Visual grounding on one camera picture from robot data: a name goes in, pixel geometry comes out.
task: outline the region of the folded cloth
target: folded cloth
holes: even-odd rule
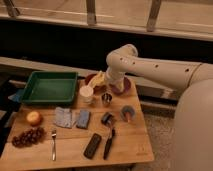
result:
[[[54,124],[63,128],[72,128],[72,113],[70,109],[56,107]]]

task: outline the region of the green tray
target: green tray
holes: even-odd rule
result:
[[[35,71],[28,79],[21,102],[69,105],[75,97],[77,78],[77,72]]]

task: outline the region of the metal fork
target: metal fork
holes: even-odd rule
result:
[[[55,146],[55,139],[56,139],[56,129],[52,130],[52,139],[53,139],[53,144],[52,144],[52,160],[56,160],[56,146]]]

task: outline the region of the wooden table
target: wooden table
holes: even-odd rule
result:
[[[113,95],[109,88],[107,88],[107,92],[113,95],[109,107],[103,107],[102,105],[101,94],[103,91],[95,94],[94,104],[92,105],[83,103],[79,94],[76,95],[75,102],[70,108],[76,112],[79,112],[80,109],[90,110],[91,118],[88,130],[78,129],[76,127],[72,129],[57,127],[56,161],[52,161],[51,151],[51,130],[55,127],[53,120],[56,106],[22,105],[0,159],[0,170],[35,170],[153,161],[154,157],[143,113],[141,112],[141,105],[135,84],[132,81],[131,83],[131,89],[120,96]],[[79,81],[79,87],[83,84],[83,81]],[[136,111],[136,115],[130,124],[124,122],[120,117],[120,110],[124,105],[132,105]],[[45,140],[31,147],[16,148],[12,145],[11,140],[13,136],[17,136],[22,131],[30,128],[25,117],[26,114],[32,110],[37,110],[43,115],[44,119],[41,126],[44,127],[46,131]],[[102,125],[100,120],[107,111],[111,112],[116,118],[116,137],[113,141],[108,159],[104,160],[104,145],[109,134],[109,129]],[[90,160],[83,156],[83,152],[93,133],[100,134],[102,141],[94,158]]]

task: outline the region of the small cup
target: small cup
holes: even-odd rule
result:
[[[92,87],[86,85],[80,88],[80,95],[83,98],[83,101],[87,104],[91,104],[93,101],[94,90]]]
[[[112,100],[112,95],[109,94],[109,93],[104,93],[102,96],[101,96],[101,100],[102,100],[102,104],[105,106],[105,107],[108,107],[110,105],[110,102]]]

